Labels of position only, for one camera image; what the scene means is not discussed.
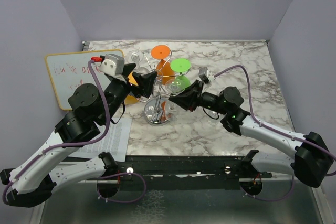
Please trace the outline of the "clear wine glass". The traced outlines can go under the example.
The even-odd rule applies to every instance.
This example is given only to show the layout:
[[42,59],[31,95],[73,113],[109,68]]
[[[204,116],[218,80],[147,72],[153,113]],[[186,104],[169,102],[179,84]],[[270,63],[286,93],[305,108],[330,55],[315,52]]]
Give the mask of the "clear wine glass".
[[174,102],[169,100],[170,97],[175,97],[184,91],[182,82],[179,79],[169,80],[164,88],[165,92],[168,94],[167,100],[164,102],[163,109],[165,112],[165,117],[173,122],[177,120],[178,115],[181,112],[181,108]]
[[141,51],[131,52],[131,60],[136,64],[135,72],[141,75],[148,74],[149,70],[146,67],[141,66],[141,62],[144,59],[144,53]]

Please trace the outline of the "orange wine glass front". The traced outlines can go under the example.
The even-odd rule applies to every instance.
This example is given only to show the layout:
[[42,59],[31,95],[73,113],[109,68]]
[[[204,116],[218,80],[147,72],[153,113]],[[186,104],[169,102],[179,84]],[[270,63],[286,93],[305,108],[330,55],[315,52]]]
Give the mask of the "orange wine glass front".
[[[129,78],[129,82],[131,83],[131,84],[134,84],[134,85],[138,85],[137,84],[137,82],[136,82],[136,80],[134,79],[134,77],[133,77],[133,72],[132,73],[130,73],[129,75],[128,75],[128,78]],[[125,105],[133,105],[133,104],[136,104],[136,103],[138,103],[138,100],[137,100],[137,98],[135,98],[134,96],[132,96],[132,95],[128,95],[127,97],[126,97],[126,99],[125,99]]]

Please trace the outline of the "orange wine glass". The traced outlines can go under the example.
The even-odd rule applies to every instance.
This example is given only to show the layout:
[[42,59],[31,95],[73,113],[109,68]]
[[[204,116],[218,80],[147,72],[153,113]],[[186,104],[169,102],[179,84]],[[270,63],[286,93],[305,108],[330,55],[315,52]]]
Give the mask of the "orange wine glass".
[[157,45],[151,50],[152,58],[159,60],[156,70],[158,75],[162,77],[162,84],[174,79],[175,72],[171,68],[169,62],[172,52],[167,45]]
[[[130,73],[129,75],[128,75],[128,78],[129,78],[129,82],[131,83],[131,84],[134,84],[134,85],[138,85],[137,84],[137,82],[136,82],[136,80],[134,79],[134,77],[133,77],[133,72],[132,73]],[[126,99],[125,99],[125,105],[133,105],[133,104],[136,104],[136,103],[138,103],[138,100],[137,100],[137,98],[135,98],[134,96],[132,96],[132,95],[128,95],[127,97],[126,97]]]

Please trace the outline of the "green wine glass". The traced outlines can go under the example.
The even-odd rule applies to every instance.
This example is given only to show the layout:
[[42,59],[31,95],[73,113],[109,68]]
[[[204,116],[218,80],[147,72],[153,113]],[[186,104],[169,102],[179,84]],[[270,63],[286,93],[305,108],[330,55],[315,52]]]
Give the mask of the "green wine glass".
[[184,58],[175,59],[171,62],[171,69],[178,73],[175,79],[178,84],[180,84],[181,89],[186,89],[191,85],[188,77],[185,76],[189,72],[190,68],[190,61]]

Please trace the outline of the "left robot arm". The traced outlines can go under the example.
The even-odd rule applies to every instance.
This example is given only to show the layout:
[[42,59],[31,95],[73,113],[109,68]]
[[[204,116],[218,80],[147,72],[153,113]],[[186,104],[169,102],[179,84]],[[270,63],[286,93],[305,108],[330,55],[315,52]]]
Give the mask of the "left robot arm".
[[108,133],[112,119],[119,107],[125,106],[128,95],[148,98],[154,88],[158,73],[134,72],[134,63],[122,64],[115,76],[105,73],[110,83],[103,89],[92,64],[88,68],[94,83],[79,86],[69,98],[72,107],[55,126],[47,141],[22,165],[1,171],[5,185],[3,203],[13,207],[35,207],[48,200],[53,193],[72,183],[85,179],[110,179],[122,173],[108,152],[102,152],[87,162],[66,168],[57,168],[78,149],[100,142]]

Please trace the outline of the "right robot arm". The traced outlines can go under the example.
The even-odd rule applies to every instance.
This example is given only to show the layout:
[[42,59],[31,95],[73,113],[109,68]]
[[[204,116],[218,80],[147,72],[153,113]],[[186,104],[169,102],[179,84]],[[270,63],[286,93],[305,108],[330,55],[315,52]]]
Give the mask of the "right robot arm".
[[276,167],[280,173],[292,174],[313,188],[319,187],[328,176],[334,159],[318,133],[287,131],[256,118],[240,107],[244,99],[236,87],[227,87],[215,95],[204,92],[203,83],[196,80],[182,93],[170,96],[169,101],[186,111],[193,112],[201,107],[221,114],[220,122],[227,131],[254,138],[282,152],[279,160],[271,161],[257,153],[243,162],[241,171],[246,177],[258,174],[261,164]]

